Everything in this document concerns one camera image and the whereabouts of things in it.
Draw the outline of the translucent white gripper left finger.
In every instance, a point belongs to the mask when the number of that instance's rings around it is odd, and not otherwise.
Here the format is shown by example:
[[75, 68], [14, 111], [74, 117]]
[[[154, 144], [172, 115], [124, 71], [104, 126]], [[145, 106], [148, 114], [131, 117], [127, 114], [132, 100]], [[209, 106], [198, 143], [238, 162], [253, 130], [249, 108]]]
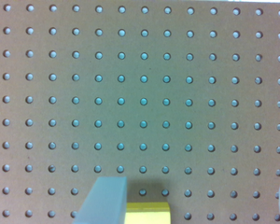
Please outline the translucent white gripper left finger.
[[127, 178], [98, 177], [72, 224], [124, 224]]

